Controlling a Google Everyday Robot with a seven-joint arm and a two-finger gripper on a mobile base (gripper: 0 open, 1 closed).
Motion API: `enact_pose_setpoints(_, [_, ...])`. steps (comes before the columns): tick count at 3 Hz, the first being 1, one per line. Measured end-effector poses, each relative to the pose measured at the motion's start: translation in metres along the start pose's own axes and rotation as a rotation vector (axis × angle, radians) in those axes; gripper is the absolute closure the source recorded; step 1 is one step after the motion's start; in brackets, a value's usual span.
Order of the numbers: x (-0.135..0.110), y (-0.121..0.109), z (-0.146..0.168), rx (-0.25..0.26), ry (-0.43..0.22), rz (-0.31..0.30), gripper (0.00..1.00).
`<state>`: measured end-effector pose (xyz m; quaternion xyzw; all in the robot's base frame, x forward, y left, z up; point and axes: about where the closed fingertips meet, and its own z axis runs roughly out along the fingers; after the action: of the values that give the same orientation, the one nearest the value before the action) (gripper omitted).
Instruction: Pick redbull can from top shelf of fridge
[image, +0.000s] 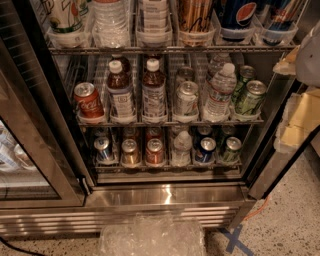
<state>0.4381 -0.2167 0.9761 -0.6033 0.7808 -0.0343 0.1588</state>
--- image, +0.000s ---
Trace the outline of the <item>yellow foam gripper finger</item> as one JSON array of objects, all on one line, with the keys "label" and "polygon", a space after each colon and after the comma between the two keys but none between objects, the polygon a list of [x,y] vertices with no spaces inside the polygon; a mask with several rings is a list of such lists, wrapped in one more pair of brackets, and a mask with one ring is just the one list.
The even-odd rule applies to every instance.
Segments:
[{"label": "yellow foam gripper finger", "polygon": [[282,58],[273,67],[273,72],[280,75],[295,75],[296,74],[296,57],[299,51],[299,46],[295,47],[284,58]]},{"label": "yellow foam gripper finger", "polygon": [[280,153],[297,150],[320,124],[320,89],[292,93],[278,125],[274,148]]}]

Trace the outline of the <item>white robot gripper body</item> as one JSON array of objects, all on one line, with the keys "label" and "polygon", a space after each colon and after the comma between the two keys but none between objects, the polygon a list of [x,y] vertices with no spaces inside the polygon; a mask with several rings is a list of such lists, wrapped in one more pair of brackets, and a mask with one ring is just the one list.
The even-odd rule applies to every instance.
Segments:
[{"label": "white robot gripper body", "polygon": [[320,88],[320,21],[302,40],[295,70],[298,81]]}]

